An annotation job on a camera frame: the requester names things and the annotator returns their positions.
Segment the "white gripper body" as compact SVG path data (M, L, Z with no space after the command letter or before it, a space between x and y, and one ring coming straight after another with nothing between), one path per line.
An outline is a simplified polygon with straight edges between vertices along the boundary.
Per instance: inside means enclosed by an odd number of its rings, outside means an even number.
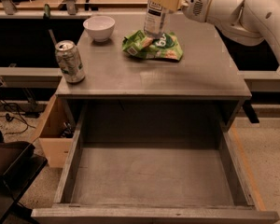
M211 3L212 0L185 0L182 12L192 21L215 23L216 20L210 13Z

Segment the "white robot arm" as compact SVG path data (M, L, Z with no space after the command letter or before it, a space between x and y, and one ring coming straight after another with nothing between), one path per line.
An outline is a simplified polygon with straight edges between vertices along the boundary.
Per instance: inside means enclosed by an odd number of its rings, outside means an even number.
M207 22L245 46L265 41L280 67L280 0L148 0L192 21Z

